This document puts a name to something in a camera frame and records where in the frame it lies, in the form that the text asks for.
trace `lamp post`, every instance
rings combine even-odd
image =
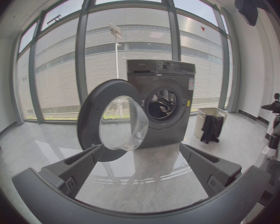
[[[117,38],[122,40],[121,36],[121,29],[111,23],[109,23],[110,27],[110,32],[112,35],[115,36],[115,55],[116,55],[116,78],[119,79],[119,74],[118,74],[118,59],[117,59],[117,47],[121,46],[120,44],[117,43]]]

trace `baseboard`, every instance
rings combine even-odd
[[[249,114],[249,113],[247,113],[247,112],[245,112],[245,111],[239,110],[239,113],[240,113],[240,114],[243,114],[243,115],[245,115],[245,116],[247,116],[247,117],[249,117],[249,118],[251,118],[251,119],[253,119],[253,120],[257,120],[257,117],[255,117],[255,116],[253,116],[252,114]]]
[[[266,133],[265,138],[266,138],[267,140],[269,140],[269,139],[270,139],[270,135],[269,135],[268,133]]]
[[[269,121],[267,121],[266,119],[264,119],[263,117],[258,116],[257,117],[258,120],[264,122],[265,124],[269,125]]]
[[[0,132],[0,137],[1,137],[8,129],[10,129],[12,126],[14,126],[14,125],[16,125],[16,124],[17,124],[17,122],[15,121],[15,122],[13,122],[12,124],[8,125],[4,130],[2,130],[2,131]]]

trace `white laundry basket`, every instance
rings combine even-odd
[[[204,133],[201,129],[203,128],[205,117],[207,114],[214,115],[216,117],[220,117],[220,116],[224,117],[224,119],[223,119],[223,124],[224,124],[228,113],[219,108],[200,108],[200,109],[198,109],[197,121],[196,121],[194,134],[196,135],[196,137],[199,140],[201,140],[202,135]]]

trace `front-load washing machine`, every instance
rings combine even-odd
[[[127,80],[139,91],[149,119],[139,148],[183,141],[194,90],[195,65],[178,61],[128,60]]]

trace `floor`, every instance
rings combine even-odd
[[[193,134],[196,119],[189,118],[184,142],[239,163],[242,172],[254,164],[267,143],[266,124],[229,113],[219,142],[205,144]],[[40,223],[18,195],[11,177],[29,167],[40,171],[80,152],[76,126],[25,122],[8,130],[0,146],[1,188],[30,223]],[[76,197],[90,205],[124,212],[166,211],[205,198],[207,194],[179,153],[179,144],[135,150],[113,162],[97,163]]]

